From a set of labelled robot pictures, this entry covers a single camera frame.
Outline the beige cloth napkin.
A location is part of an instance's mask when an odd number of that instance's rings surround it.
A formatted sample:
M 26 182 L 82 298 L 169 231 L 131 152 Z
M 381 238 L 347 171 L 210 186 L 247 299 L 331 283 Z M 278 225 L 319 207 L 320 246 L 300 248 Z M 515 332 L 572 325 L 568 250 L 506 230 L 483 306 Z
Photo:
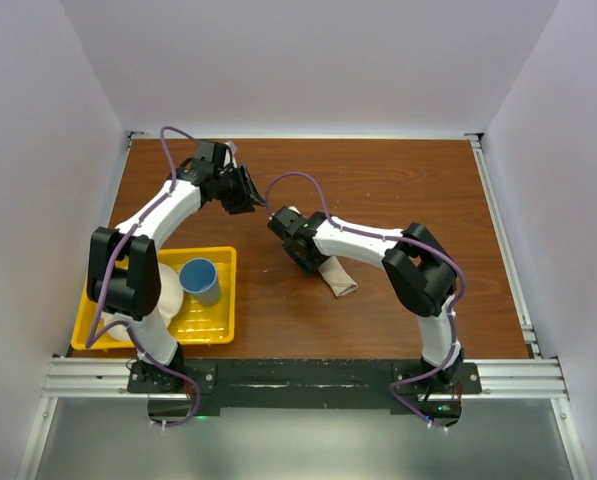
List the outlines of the beige cloth napkin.
M 336 256 L 324 255 L 319 251 L 299 253 L 296 247 L 286 247 L 286 253 L 306 274 L 318 272 L 336 298 L 358 289 L 357 282 L 346 272 Z

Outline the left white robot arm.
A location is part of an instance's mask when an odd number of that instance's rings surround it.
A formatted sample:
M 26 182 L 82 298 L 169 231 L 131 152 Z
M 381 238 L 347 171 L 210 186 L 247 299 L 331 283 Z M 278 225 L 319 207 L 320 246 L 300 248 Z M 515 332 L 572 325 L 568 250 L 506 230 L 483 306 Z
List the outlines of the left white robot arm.
M 189 389 L 192 381 L 182 347 L 157 307 L 162 292 L 157 254 L 185 219 L 211 201 L 231 215 L 264 203 L 231 144 L 199 140 L 195 154 L 171 167 L 161 189 L 135 215 L 91 235 L 85 290 L 96 310 L 85 345 L 124 329 L 137 350 L 140 376 L 163 392 Z

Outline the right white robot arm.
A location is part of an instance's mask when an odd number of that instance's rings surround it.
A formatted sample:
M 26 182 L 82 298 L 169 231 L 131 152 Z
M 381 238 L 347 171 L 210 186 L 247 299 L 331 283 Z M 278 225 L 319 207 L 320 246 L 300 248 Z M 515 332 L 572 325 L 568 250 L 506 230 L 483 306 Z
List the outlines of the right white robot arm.
M 283 207 L 270 216 L 268 228 L 303 272 L 318 272 L 330 284 L 350 280 L 340 258 L 384 271 L 401 305 L 416 316 L 422 339 L 422 373 L 409 381 L 424 380 L 437 393 L 458 382 L 464 353 L 455 306 L 465 294 L 466 278 L 424 225 L 376 229 L 324 212 L 306 218 L 294 207 Z

